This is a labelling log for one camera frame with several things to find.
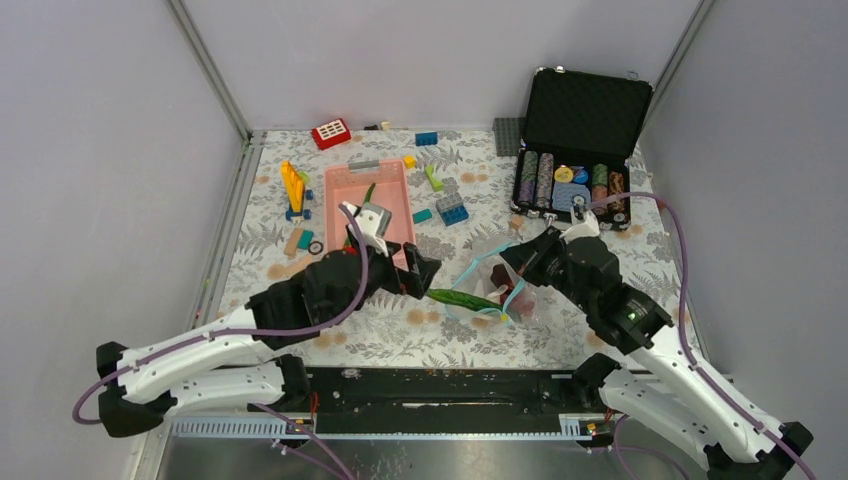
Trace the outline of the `clear zip top bag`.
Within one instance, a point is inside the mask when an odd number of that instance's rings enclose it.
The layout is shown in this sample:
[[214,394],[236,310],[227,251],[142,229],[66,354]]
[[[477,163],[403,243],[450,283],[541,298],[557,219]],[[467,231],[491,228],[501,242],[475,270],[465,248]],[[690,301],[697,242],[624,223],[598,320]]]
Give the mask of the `clear zip top bag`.
[[450,289],[494,303],[470,309],[445,305],[445,313],[456,320],[485,320],[493,325],[530,324],[539,319],[535,288],[521,278],[501,254],[518,242],[504,235],[479,240],[471,247],[471,260],[460,270]]

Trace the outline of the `red pepper toy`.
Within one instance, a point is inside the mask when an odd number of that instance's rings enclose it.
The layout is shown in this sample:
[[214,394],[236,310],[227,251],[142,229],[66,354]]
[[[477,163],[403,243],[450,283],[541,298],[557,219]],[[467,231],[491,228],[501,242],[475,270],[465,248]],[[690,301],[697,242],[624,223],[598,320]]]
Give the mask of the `red pepper toy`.
[[525,284],[520,285],[521,278],[507,265],[496,264],[489,280],[494,289],[486,295],[488,300],[521,317],[529,317],[534,313],[535,294]]

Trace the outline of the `green bean pod toy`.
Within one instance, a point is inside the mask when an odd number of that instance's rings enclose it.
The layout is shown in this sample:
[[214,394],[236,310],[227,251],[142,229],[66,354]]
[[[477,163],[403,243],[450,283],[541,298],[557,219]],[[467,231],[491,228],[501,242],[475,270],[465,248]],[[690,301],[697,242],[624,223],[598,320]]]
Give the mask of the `green bean pod toy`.
[[[366,191],[365,197],[363,199],[363,204],[371,201],[372,194],[373,194],[375,187],[376,187],[376,183],[372,183],[368,187],[368,190]],[[348,235],[345,239],[345,243],[344,243],[343,248],[347,248],[347,247],[350,247],[350,246],[351,246],[351,239],[350,239],[350,236]]]

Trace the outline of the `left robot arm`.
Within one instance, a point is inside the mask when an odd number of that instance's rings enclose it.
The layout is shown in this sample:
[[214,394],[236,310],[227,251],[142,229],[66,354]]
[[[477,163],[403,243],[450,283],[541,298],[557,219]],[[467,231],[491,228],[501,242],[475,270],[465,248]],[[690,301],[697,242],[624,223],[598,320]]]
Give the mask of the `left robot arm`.
[[[407,265],[392,255],[403,252]],[[148,432],[188,411],[281,405],[296,411],[311,386],[302,359],[284,348],[344,321],[379,290],[421,299],[442,263],[411,243],[331,251],[276,282],[218,320],[148,347],[100,345],[97,370],[105,382],[99,420],[109,436]]]

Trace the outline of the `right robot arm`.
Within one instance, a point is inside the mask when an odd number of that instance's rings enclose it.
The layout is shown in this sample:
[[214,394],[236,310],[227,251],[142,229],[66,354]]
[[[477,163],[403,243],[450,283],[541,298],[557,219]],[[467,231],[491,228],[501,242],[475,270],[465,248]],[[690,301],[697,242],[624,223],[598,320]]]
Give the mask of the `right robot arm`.
[[561,293],[599,338],[665,387],[659,392],[597,353],[572,376],[573,396],[583,410],[607,406],[641,422],[711,479],[782,479],[800,465],[812,433],[767,414],[686,347],[664,308],[623,280],[617,256],[598,236],[549,227],[500,256],[521,279]]

